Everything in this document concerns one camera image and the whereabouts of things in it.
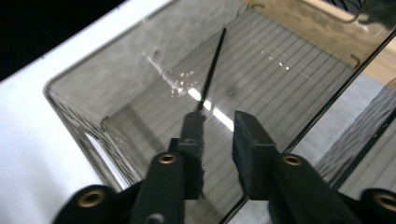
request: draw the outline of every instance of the brass screw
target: brass screw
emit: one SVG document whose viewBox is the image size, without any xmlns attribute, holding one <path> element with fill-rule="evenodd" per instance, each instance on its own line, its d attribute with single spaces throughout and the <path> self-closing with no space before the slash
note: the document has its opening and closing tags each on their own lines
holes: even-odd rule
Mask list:
<svg viewBox="0 0 396 224">
<path fill-rule="evenodd" d="M 383 206 L 384 208 L 396 212 L 396 198 L 388 195 L 388 194 L 384 194 L 384 193 L 377 193 L 374 195 L 374 199 L 377 203 L 379 203 L 381 206 Z"/>
<path fill-rule="evenodd" d="M 283 161 L 284 161 L 285 163 L 287 163 L 288 165 L 295 165 L 295 166 L 297 166 L 297 165 L 303 164 L 303 161 L 300 160 L 300 158 L 295 157 L 295 156 L 285 156 L 285 157 L 283 157 Z"/>
<path fill-rule="evenodd" d="M 177 159 L 176 159 L 176 156 L 171 155 L 171 154 L 166 154 L 166 155 L 161 156 L 161 157 L 158 159 L 158 162 L 159 162 L 159 163 L 162 163 L 162 164 L 172 164 L 172 163 L 174 163 L 176 160 L 177 160 Z"/>
<path fill-rule="evenodd" d="M 102 189 L 94 189 L 85 193 L 78 199 L 80 207 L 94 207 L 105 199 L 105 193 Z"/>
</svg>

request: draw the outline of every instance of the dark background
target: dark background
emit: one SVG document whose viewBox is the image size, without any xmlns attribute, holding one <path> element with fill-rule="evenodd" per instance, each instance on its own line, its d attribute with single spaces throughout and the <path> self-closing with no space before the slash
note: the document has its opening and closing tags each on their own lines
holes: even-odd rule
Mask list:
<svg viewBox="0 0 396 224">
<path fill-rule="evenodd" d="M 64 42 L 123 0 L 2 1 L 0 81 Z"/>
</svg>

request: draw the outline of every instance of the white surface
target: white surface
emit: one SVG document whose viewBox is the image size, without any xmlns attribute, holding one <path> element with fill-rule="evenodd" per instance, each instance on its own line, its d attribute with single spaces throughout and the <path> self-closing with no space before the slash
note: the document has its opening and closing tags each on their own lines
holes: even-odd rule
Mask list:
<svg viewBox="0 0 396 224">
<path fill-rule="evenodd" d="M 169 2 L 126 2 L 0 83 L 0 223 L 51 223 L 76 190 L 101 183 L 43 89 Z"/>
</svg>

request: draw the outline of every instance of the transparent container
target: transparent container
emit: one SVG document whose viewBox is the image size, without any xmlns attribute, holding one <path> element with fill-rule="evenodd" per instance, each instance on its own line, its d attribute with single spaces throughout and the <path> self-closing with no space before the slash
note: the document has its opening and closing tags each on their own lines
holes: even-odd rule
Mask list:
<svg viewBox="0 0 396 224">
<path fill-rule="evenodd" d="M 120 190 L 120 178 L 129 185 L 142 180 L 151 158 L 179 137 L 223 27 L 228 31 L 204 108 L 205 199 L 186 201 L 186 223 L 219 223 L 244 201 L 232 160 L 235 110 L 256 116 L 278 150 L 290 151 L 391 32 L 296 0 L 174 1 L 46 88 L 104 183 Z"/>
</svg>

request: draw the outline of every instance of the black stick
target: black stick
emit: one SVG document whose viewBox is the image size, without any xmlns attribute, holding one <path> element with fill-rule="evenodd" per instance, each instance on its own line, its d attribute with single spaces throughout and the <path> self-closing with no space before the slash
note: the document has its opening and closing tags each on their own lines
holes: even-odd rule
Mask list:
<svg viewBox="0 0 396 224">
<path fill-rule="evenodd" d="M 216 48 L 215 55 L 213 56 L 212 64 L 210 64 L 209 72 L 207 73 L 206 82 L 204 85 L 204 89 L 202 91 L 201 101 L 198 103 L 197 110 L 202 110 L 204 107 L 204 102 L 205 102 L 205 99 L 207 96 L 207 92 L 209 91 L 209 86 L 210 86 L 210 82 L 212 81 L 213 74 L 215 73 L 216 63 L 218 62 L 222 42 L 224 41 L 224 36 L 225 36 L 226 32 L 227 32 L 227 29 L 224 28 L 221 33 L 221 37 L 220 37 L 220 40 L 218 43 L 218 47 Z"/>
</svg>

